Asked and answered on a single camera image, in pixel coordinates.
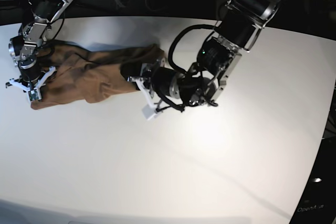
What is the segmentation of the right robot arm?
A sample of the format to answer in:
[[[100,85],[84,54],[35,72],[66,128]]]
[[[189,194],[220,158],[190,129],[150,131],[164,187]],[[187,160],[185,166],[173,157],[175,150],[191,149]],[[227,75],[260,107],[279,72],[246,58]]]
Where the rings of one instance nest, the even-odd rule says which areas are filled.
[[[45,32],[52,28],[74,0],[27,0],[23,4],[24,18],[18,35],[8,44],[9,54],[20,76],[10,79],[5,86],[17,87],[32,99],[40,98],[40,88],[56,71],[55,67],[44,70],[37,55],[47,42]]]

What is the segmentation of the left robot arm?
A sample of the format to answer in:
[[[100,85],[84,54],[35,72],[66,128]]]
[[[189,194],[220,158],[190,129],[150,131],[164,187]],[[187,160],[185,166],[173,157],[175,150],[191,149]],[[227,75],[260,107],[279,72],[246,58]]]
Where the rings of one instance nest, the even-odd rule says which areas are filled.
[[[227,13],[219,25],[198,24],[182,30],[173,40],[165,67],[164,60],[136,63],[125,78],[136,84],[145,95],[144,112],[154,117],[173,108],[183,112],[186,107],[208,105],[216,107],[216,99],[241,58],[240,51],[249,52],[262,29],[275,16],[278,0],[228,0]],[[190,31],[207,29],[203,41],[188,70],[173,61],[178,42]]]

